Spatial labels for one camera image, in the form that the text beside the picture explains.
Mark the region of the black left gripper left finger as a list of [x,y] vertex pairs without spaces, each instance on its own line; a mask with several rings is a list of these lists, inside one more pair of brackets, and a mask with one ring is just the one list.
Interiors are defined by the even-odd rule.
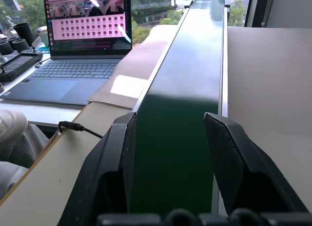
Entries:
[[115,119],[85,158],[59,226],[95,226],[104,213],[127,213],[134,176],[137,116]]

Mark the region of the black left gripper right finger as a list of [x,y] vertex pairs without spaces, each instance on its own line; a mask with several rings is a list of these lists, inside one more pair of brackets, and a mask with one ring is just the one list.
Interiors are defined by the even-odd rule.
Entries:
[[206,113],[204,123],[214,175],[227,214],[308,212],[274,161],[235,121]]

